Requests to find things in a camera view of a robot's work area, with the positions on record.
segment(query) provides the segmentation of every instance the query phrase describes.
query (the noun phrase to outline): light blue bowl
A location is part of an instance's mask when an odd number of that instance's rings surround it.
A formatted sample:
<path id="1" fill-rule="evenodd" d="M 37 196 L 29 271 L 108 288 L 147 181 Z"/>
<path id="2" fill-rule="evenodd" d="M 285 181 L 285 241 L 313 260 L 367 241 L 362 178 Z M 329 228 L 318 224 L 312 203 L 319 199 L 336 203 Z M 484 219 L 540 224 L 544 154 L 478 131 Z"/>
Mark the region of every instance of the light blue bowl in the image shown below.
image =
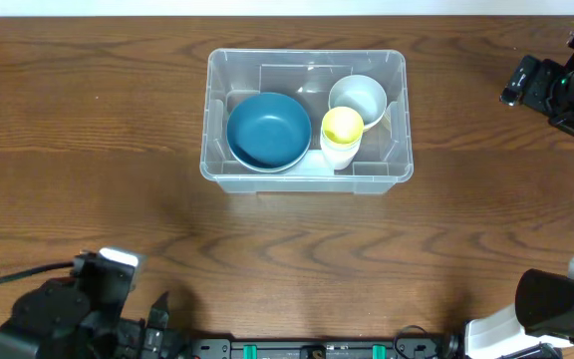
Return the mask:
<path id="1" fill-rule="evenodd" d="M 311 142 L 311 121 L 289 96 L 263 93 L 240 103 L 227 122 L 227 144 L 247 168 L 274 174 L 296 165 Z"/>

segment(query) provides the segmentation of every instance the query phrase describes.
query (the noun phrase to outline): cup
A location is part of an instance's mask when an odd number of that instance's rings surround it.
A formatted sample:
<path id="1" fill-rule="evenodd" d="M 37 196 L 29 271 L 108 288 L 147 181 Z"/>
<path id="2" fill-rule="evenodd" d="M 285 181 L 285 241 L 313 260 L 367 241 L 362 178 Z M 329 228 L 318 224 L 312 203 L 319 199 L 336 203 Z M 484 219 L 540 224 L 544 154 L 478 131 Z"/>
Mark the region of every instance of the cup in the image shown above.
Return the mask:
<path id="1" fill-rule="evenodd" d="M 360 148 L 364 127 L 360 114 L 351 108 L 337 107 L 325 114 L 320 149 L 334 170 L 343 170 L 351 163 Z"/>
<path id="2" fill-rule="evenodd" d="M 366 132 L 385 114 L 387 93 L 378 81 L 365 75 L 350 75 L 340 79 L 329 93 L 329 109 L 348 107 L 360 114 Z"/>

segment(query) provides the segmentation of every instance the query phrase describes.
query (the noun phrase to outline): clear plastic bin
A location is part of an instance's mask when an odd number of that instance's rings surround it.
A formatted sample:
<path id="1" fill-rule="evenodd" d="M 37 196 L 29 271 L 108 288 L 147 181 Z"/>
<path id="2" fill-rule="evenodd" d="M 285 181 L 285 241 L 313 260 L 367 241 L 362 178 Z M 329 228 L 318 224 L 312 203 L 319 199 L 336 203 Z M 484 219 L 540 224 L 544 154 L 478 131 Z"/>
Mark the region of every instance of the clear plastic bin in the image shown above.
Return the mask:
<path id="1" fill-rule="evenodd" d="M 385 193 L 414 172 L 405 57 L 391 50 L 218 49 L 207 68 L 200 171 L 229 193 L 343 191 Z M 363 135 L 344 170 L 333 171 L 320 151 L 320 126 L 332 86 L 348 75 L 366 75 L 387 92 L 379 124 Z M 259 174 L 240 164 L 227 145 L 229 114 L 246 98 L 275 92 L 296 99 L 309 113 L 313 138 L 303 161 L 281 174 Z"/>

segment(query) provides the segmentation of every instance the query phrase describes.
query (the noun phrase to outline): white wall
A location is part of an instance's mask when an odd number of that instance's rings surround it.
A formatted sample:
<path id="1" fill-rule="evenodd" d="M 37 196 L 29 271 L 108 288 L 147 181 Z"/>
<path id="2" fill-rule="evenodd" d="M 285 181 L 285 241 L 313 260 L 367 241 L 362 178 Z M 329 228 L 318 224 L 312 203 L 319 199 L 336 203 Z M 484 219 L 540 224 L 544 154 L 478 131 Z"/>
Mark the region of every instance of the white wall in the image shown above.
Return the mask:
<path id="1" fill-rule="evenodd" d="M 574 0 L 0 0 L 0 16 L 574 15 Z"/>

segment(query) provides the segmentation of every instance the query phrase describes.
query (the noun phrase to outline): wooden table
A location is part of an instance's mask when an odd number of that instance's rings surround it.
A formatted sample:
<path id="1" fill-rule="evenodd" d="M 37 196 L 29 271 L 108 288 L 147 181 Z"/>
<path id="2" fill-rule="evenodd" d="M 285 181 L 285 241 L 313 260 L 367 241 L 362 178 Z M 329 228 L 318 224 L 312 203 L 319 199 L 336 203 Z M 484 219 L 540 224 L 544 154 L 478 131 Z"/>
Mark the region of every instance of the wooden table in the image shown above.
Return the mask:
<path id="1" fill-rule="evenodd" d="M 116 245 L 149 262 L 125 316 L 237 337 L 457 328 L 574 252 L 574 140 L 498 95 L 574 18 L 0 19 L 0 275 Z M 226 195 L 199 170 L 219 47 L 396 49 L 416 171 L 383 196 Z M 0 286 L 0 324 L 52 272 Z M 566 352 L 574 358 L 574 349 Z"/>

